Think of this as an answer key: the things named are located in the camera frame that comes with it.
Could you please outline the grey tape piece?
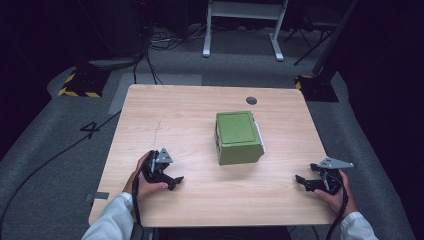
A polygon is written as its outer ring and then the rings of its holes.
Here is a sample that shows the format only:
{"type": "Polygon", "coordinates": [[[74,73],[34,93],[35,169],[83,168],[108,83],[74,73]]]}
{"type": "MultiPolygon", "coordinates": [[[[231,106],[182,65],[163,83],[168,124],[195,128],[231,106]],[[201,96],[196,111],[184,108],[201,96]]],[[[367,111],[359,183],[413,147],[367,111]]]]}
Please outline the grey tape piece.
{"type": "Polygon", "coordinates": [[[95,192],[87,194],[85,197],[86,202],[94,202],[95,200],[107,200],[109,194],[107,192],[95,192]]]}

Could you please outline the person's left hand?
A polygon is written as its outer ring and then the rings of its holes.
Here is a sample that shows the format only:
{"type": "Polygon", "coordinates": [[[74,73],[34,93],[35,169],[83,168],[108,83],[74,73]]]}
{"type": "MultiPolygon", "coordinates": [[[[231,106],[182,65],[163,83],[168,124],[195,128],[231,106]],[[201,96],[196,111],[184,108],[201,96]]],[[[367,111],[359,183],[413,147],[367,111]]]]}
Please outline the person's left hand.
{"type": "Polygon", "coordinates": [[[123,192],[132,193],[132,182],[135,178],[139,179],[139,185],[138,185],[138,195],[137,195],[137,199],[139,201],[145,199],[148,195],[154,193],[154,192],[158,192],[161,190],[167,190],[168,189],[168,184],[165,182],[159,182],[159,183],[149,183],[145,178],[144,175],[142,173],[138,174],[138,171],[140,170],[144,160],[146,159],[146,157],[148,156],[147,153],[145,153],[139,160],[137,163],[137,166],[135,168],[135,170],[131,173],[129,179],[127,180],[127,183],[125,185],[125,187],[123,188],[123,192]]]}

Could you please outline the white metal stand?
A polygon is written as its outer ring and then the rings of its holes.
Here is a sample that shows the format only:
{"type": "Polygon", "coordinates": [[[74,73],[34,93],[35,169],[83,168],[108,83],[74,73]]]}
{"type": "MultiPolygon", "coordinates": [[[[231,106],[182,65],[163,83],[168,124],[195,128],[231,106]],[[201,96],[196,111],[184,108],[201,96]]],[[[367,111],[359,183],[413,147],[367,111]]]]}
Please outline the white metal stand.
{"type": "Polygon", "coordinates": [[[287,10],[289,0],[282,0],[279,4],[224,2],[209,0],[206,12],[206,36],[202,55],[208,58],[211,55],[212,18],[245,18],[259,20],[273,20],[276,22],[274,31],[269,34],[274,55],[277,61],[284,60],[283,53],[278,43],[281,25],[287,10]]]}

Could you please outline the black base yellow striped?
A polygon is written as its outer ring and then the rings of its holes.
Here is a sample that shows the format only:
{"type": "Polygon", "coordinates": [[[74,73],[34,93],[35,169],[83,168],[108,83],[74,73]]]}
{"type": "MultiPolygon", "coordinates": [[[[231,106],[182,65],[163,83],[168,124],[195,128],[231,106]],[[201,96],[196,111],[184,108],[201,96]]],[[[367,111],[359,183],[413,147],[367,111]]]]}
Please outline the black base yellow striped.
{"type": "Polygon", "coordinates": [[[299,75],[294,78],[294,83],[306,101],[338,102],[331,83],[321,80],[318,76],[299,75]]]}
{"type": "Polygon", "coordinates": [[[82,72],[73,70],[58,92],[59,96],[100,98],[110,71],[82,72]]]}

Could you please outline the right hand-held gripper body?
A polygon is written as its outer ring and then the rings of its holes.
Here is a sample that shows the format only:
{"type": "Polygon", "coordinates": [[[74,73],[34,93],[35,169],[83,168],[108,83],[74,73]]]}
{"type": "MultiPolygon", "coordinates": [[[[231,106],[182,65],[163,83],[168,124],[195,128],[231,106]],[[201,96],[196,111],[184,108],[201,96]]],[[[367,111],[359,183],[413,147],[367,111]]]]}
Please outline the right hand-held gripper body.
{"type": "Polygon", "coordinates": [[[316,183],[323,186],[322,191],[331,195],[335,195],[343,183],[339,170],[353,167],[354,164],[351,162],[345,162],[331,157],[326,157],[320,163],[310,164],[311,170],[319,176],[319,180],[316,183]]]}

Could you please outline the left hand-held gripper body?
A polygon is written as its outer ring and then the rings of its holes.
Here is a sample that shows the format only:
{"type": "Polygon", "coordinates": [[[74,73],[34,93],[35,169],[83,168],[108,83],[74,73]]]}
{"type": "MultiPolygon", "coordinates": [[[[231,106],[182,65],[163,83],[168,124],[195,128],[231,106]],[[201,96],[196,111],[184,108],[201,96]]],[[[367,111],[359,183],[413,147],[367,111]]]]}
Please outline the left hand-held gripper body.
{"type": "Polygon", "coordinates": [[[164,170],[173,162],[165,148],[160,151],[151,150],[144,160],[141,170],[149,183],[172,183],[174,179],[164,173],[164,170]]]}

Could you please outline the person's right hand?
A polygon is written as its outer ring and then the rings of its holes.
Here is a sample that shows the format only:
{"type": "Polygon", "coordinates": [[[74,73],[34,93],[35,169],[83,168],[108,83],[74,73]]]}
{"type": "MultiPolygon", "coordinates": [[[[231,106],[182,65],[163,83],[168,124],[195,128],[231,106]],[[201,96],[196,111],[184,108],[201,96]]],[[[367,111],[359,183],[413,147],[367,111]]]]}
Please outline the person's right hand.
{"type": "Polygon", "coordinates": [[[351,191],[349,179],[347,175],[342,170],[340,170],[339,173],[342,176],[345,191],[340,190],[337,194],[331,195],[329,193],[326,193],[322,190],[317,189],[317,190],[314,190],[313,193],[316,197],[326,202],[336,214],[338,214],[342,208],[343,198],[348,197],[346,208],[342,215],[342,217],[345,218],[353,212],[358,212],[359,209],[357,207],[354,194],[351,191]]]}

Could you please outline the green box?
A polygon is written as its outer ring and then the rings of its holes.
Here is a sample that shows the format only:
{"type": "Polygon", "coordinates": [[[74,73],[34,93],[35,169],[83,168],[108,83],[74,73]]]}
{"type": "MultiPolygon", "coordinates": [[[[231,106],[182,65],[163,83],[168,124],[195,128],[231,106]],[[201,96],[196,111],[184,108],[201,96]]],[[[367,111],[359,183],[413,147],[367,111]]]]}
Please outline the green box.
{"type": "Polygon", "coordinates": [[[256,163],[265,153],[251,111],[217,113],[214,137],[220,165],[256,163]]]}

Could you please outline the grey slanted metal pole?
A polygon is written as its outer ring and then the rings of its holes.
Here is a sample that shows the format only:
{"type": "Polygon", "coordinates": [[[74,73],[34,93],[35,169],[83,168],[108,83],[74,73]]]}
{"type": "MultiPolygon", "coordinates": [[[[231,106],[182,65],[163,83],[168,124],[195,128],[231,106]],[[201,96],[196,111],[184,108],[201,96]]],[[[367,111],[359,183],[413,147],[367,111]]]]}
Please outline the grey slanted metal pole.
{"type": "Polygon", "coordinates": [[[354,11],[354,8],[357,4],[358,0],[351,0],[349,7],[347,8],[345,14],[343,15],[340,24],[337,26],[336,30],[333,32],[333,35],[330,37],[330,41],[324,48],[321,56],[318,58],[316,64],[314,65],[312,69],[312,73],[315,75],[319,75],[322,70],[324,69],[325,64],[327,63],[328,59],[330,58],[330,54],[334,48],[334,45],[337,42],[337,39],[341,35],[343,29],[345,28],[347,22],[349,21],[349,18],[352,15],[352,12],[354,11]]]}

